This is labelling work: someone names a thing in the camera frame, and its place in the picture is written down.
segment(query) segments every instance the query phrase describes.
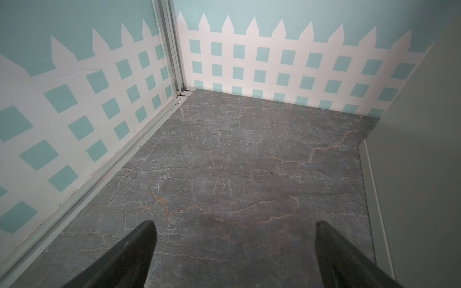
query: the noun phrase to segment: aluminum frame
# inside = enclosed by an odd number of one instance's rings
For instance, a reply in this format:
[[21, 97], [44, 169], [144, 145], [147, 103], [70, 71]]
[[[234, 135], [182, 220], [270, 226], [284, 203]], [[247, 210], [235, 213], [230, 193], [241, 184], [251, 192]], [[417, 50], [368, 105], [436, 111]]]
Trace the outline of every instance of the aluminum frame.
[[159, 23], [168, 70], [172, 78], [172, 84], [175, 86], [175, 91], [178, 91], [176, 93], [178, 96], [185, 91], [186, 87], [173, 0], [152, 0], [152, 3], [155, 9], [155, 17]]

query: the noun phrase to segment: light blue wall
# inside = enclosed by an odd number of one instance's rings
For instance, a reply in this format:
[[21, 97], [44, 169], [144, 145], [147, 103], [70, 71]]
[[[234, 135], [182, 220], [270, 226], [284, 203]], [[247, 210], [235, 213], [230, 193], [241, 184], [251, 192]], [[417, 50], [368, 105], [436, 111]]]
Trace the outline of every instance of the light blue wall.
[[157, 35], [151, 0], [15, 0], [0, 2], [0, 54], [31, 76], [53, 70], [51, 36], [77, 60], [94, 56], [93, 28], [110, 49], [120, 48], [121, 25], [142, 40], [142, 20]]
[[230, 16], [236, 34], [245, 34], [253, 17], [260, 36], [272, 35], [281, 19], [286, 38], [299, 38], [312, 21], [315, 41], [328, 42], [344, 24], [344, 44], [358, 45], [377, 27], [376, 48], [390, 48], [410, 29], [410, 51], [424, 52], [456, 15], [459, 0], [174, 0], [176, 14], [198, 30], [203, 13], [211, 31], [221, 32]]

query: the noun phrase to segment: white trim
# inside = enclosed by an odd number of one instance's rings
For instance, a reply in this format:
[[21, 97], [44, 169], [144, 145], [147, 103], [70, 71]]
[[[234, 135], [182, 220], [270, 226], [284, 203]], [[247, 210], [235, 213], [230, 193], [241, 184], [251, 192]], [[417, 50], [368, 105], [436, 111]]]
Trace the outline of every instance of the white trim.
[[184, 96], [172, 98], [125, 146], [5, 257], [0, 267], [0, 287], [10, 287], [16, 281], [186, 99]]
[[370, 154], [366, 139], [359, 146], [360, 162], [362, 165], [363, 182], [365, 185], [366, 203], [370, 216], [370, 226], [373, 237], [373, 247], [375, 251], [376, 265], [395, 280], [394, 266], [390, 255], [389, 244], [387, 242], [386, 229], [384, 227], [381, 205], [376, 190], [373, 176]]

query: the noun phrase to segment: white picket fence mural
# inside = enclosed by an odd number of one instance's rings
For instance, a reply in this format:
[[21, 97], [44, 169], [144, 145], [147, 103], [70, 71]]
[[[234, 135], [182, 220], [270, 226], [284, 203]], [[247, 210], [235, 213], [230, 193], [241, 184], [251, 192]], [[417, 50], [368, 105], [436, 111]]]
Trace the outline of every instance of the white picket fence mural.
[[[199, 30], [189, 30], [182, 13], [179, 13], [177, 25], [188, 86], [195, 86], [196, 81], [201, 84], [202, 81], [204, 89], [213, 90], [213, 83], [217, 83], [222, 84], [225, 93], [232, 93], [233, 86], [242, 87], [244, 96], [252, 96], [253, 89], [257, 89], [264, 91], [262, 98], [267, 100], [273, 100], [274, 93], [285, 94], [284, 102], [287, 103], [296, 103], [298, 96], [301, 96], [308, 98], [307, 106], [313, 107], [318, 107], [321, 100], [326, 100], [332, 102], [330, 109], [335, 111], [343, 111], [345, 105], [350, 104], [357, 106], [355, 113], [360, 115], [368, 115], [372, 108], [385, 111], [391, 100], [389, 97], [387, 100], [378, 100], [383, 89], [400, 90], [406, 82], [406, 79], [392, 78], [399, 64], [410, 63], [417, 66], [425, 56], [425, 53], [408, 51], [411, 31], [394, 43], [391, 49], [379, 49], [375, 48], [376, 28], [370, 31], [358, 46], [348, 46], [343, 45], [342, 25], [330, 37], [328, 43], [314, 42], [312, 23], [305, 28], [299, 40], [285, 38], [283, 20], [274, 30], [272, 37], [259, 36], [255, 19], [249, 25], [246, 35], [234, 34], [229, 16], [220, 33], [210, 31], [205, 14], [201, 18]], [[200, 41], [200, 53], [191, 52], [190, 40]], [[222, 43], [222, 56], [211, 54], [211, 42]], [[233, 57], [234, 44], [245, 45], [244, 59]], [[270, 49], [267, 62], [256, 61], [258, 47]], [[281, 64], [283, 50], [296, 52], [293, 65]], [[318, 69], [306, 67], [311, 52], [323, 54]], [[333, 70], [338, 56], [352, 57], [347, 72]], [[362, 74], [369, 59], [383, 61], [374, 76]], [[202, 73], [193, 72], [192, 61], [201, 62]], [[222, 65], [222, 76], [212, 75], [212, 64]], [[242, 80], [233, 78], [233, 67], [243, 68]], [[255, 70], [266, 71], [265, 83], [254, 81]], [[290, 74], [288, 86], [276, 84], [279, 73]], [[300, 88], [303, 76], [315, 78], [312, 90]], [[336, 94], [325, 92], [329, 80], [341, 81]], [[350, 96], [356, 83], [369, 85], [363, 98]]]
[[[59, 41], [51, 38], [52, 61], [56, 69], [33, 77], [24, 68], [0, 55], [0, 121], [5, 125], [0, 128], [1, 133], [6, 135], [10, 129], [16, 129], [14, 123], [12, 124], [15, 120], [6, 119], [10, 117], [10, 113], [6, 111], [10, 111], [11, 107], [15, 107], [15, 111], [17, 109], [32, 125], [32, 128], [19, 135], [10, 139], [3, 136], [2, 141], [0, 140], [0, 220], [2, 227], [7, 227], [6, 230], [0, 227], [0, 259], [84, 184], [172, 99], [165, 91], [171, 85], [171, 78], [162, 80], [160, 71], [167, 66], [166, 59], [163, 57], [158, 60], [154, 49], [161, 44], [160, 35], [152, 37], [144, 22], [144, 40], [133, 42], [132, 36], [123, 25], [121, 29], [123, 46], [114, 50], [110, 50], [108, 44], [93, 30], [95, 56], [81, 61], [77, 61], [75, 55]], [[144, 51], [147, 51], [150, 65], [142, 68], [138, 53]], [[128, 60], [132, 74], [122, 79], [116, 63], [124, 59]], [[87, 75], [100, 70], [104, 73], [108, 87], [95, 93]], [[146, 82], [146, 77], [150, 75], [154, 76], [156, 83], [156, 87], [151, 90]], [[77, 104], [58, 113], [45, 97], [45, 93], [65, 84]], [[139, 90], [140, 98], [132, 103], [127, 89], [134, 85]], [[156, 95], [159, 95], [161, 104], [157, 101], [155, 109], [152, 99]], [[109, 119], [102, 105], [112, 98], [115, 98], [119, 111], [109, 105]], [[83, 116], [88, 118], [94, 131], [78, 140], [68, 125]], [[120, 126], [118, 132], [114, 129], [123, 121], [129, 129], [128, 134], [125, 134], [127, 131], [124, 125]], [[49, 143], [58, 156], [36, 170], [20, 154], [43, 140]], [[103, 155], [94, 162], [87, 149], [99, 140], [107, 151], [104, 152], [101, 145], [97, 146], [93, 154], [96, 154], [96, 158]], [[44, 163], [43, 157], [40, 159], [38, 166]], [[60, 183], [57, 179], [57, 186], [62, 186], [62, 191], [59, 191], [49, 179], [67, 165], [78, 177], [68, 180], [71, 183], [66, 187], [64, 186], [68, 183]], [[25, 205], [22, 204], [19, 208], [27, 207], [30, 219], [19, 219], [21, 217], [13, 215], [20, 212], [17, 205], [21, 201]], [[14, 223], [6, 223], [18, 219], [25, 221], [19, 229], [9, 227]]]

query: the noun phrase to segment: painted wall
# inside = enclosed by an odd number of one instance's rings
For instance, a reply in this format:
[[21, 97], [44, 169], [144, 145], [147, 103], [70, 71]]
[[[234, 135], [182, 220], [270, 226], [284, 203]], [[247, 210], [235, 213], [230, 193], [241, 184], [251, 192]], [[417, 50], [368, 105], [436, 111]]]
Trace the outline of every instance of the painted wall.
[[186, 83], [381, 117], [459, 0], [175, 0]]
[[150, 0], [0, 5], [2, 259], [173, 90]]
[[[459, 285], [460, 35], [461, 14], [366, 139], [390, 258], [406, 288]], [[370, 222], [373, 235], [382, 231], [377, 217]]]

